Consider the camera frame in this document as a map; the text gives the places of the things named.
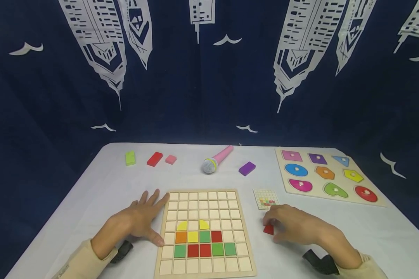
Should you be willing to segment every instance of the blue curtain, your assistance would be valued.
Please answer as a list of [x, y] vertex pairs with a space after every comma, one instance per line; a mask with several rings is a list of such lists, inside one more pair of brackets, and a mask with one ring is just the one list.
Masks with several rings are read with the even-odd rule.
[[335, 147], [419, 228], [419, 0], [1, 0], [0, 278], [115, 141]]

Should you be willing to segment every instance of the right hand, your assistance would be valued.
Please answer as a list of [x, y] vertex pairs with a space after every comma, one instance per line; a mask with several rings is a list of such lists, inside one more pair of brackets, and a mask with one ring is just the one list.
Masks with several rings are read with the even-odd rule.
[[272, 205], [263, 218], [263, 225], [275, 225], [279, 221], [285, 230], [273, 237], [273, 241], [290, 241], [302, 245], [318, 244], [330, 231], [338, 231], [331, 224], [290, 205]]

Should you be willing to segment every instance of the yellow semicircle block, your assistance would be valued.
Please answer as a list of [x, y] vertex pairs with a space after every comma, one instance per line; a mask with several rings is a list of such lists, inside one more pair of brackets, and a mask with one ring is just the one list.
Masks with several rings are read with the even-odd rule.
[[180, 224], [177, 225], [177, 230], [186, 230], [186, 228], [188, 227], [188, 221], [183, 221]]
[[199, 220], [200, 229], [210, 229], [209, 224], [204, 220]]

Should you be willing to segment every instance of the green heart piece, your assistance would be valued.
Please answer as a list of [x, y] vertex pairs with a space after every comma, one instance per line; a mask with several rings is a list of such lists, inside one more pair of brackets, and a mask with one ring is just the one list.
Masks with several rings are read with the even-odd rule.
[[345, 190], [338, 187], [337, 185], [335, 185], [332, 182], [329, 182], [328, 184], [326, 184], [324, 186], [324, 191], [325, 191], [326, 194], [328, 194], [330, 196], [340, 196], [342, 198], [347, 198], [348, 197], [348, 193], [346, 193]]

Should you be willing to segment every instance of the yellow block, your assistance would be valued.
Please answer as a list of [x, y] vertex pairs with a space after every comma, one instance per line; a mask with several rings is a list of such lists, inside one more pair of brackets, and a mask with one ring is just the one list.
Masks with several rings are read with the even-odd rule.
[[188, 221], [183, 221], [177, 226], [177, 230], [186, 230], [188, 227]]
[[204, 220], [199, 220], [200, 229], [210, 229], [209, 224]]
[[199, 242], [199, 237], [197, 232], [188, 232], [188, 243], [197, 243]]

